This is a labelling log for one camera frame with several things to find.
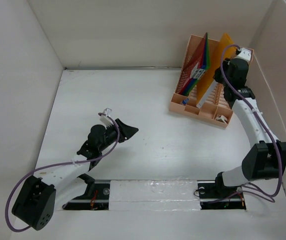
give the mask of orange folder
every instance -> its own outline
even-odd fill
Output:
[[[208,96],[214,90],[217,85],[217,82],[213,79],[215,70],[220,67],[221,56],[225,47],[230,44],[233,44],[233,40],[227,33],[224,33],[221,40],[219,41],[217,47],[215,48],[212,58],[211,66],[205,72],[204,76],[197,83],[197,100],[196,106],[201,108]],[[224,55],[225,58],[231,58],[236,51],[236,47],[230,47]]]

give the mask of blue object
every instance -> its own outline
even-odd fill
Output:
[[[189,101],[189,98],[182,100],[182,105],[186,105],[188,103],[188,101]]]

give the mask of beige plastic tray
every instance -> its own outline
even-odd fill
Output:
[[[189,59],[192,57],[193,52],[202,40],[202,37],[191,35],[183,66],[187,64]],[[209,53],[210,56],[213,54],[218,41],[208,39]],[[224,99],[224,87],[222,84],[218,84],[213,90],[211,95],[207,98],[206,102],[201,108],[196,107],[196,97],[197,97],[197,86],[189,93],[189,96],[179,95],[177,93],[173,94],[172,100],[170,102],[169,110],[179,114],[186,115],[191,118],[199,119],[223,128],[226,128],[233,116],[233,111],[229,108],[228,103]],[[182,100],[189,98],[187,105],[181,105]],[[227,123],[215,120],[217,115],[223,115],[227,118]]]

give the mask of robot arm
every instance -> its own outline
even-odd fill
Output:
[[[251,60],[251,51],[242,48],[237,50],[236,54],[235,58],[224,60],[223,70],[232,87],[254,108],[250,109],[248,104],[232,91],[224,80],[220,68],[215,71],[214,79],[224,85],[224,98],[240,119],[248,136],[251,150],[243,159],[241,166],[217,175],[215,183],[218,192],[223,192],[224,189],[229,187],[241,186],[254,180],[274,179],[279,176],[278,159],[274,145],[268,133],[255,117],[255,112],[269,131],[270,129],[257,107],[254,93],[249,87],[245,86],[249,61]],[[277,142],[278,149],[280,150],[284,172],[286,167],[286,142],[279,141],[271,131],[270,133]]]
[[[95,125],[91,128],[87,141],[82,145],[72,164],[63,165],[43,177],[28,177],[13,205],[12,214],[35,230],[41,230],[50,221],[54,210],[69,200],[84,194],[88,186],[94,186],[94,179],[86,173],[95,167],[97,161],[88,161],[102,156],[102,151],[118,140],[123,143],[138,132],[116,119],[118,131],[106,117],[101,117],[107,125]]]

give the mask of tabletop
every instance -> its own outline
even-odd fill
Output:
[[[192,196],[197,180],[214,180],[217,173],[238,167],[250,146],[236,115],[227,128],[220,128],[168,111],[179,74],[179,69],[152,68],[65,70],[36,167],[71,159],[90,128],[100,123],[97,113],[110,108],[114,119],[139,132],[119,144],[89,175],[115,180],[111,192],[130,194],[122,195],[107,211],[57,211],[41,231],[12,233],[11,240],[286,239],[283,190],[276,203],[244,194],[247,210],[200,210],[199,200]],[[127,184],[126,190],[120,181]],[[176,193],[188,194],[185,205],[164,207],[177,196],[169,191],[169,197],[159,198],[163,189],[137,200],[141,194],[137,189],[148,191],[162,183],[181,183]],[[277,180],[258,185],[272,193]],[[15,226],[24,223],[17,219]]]

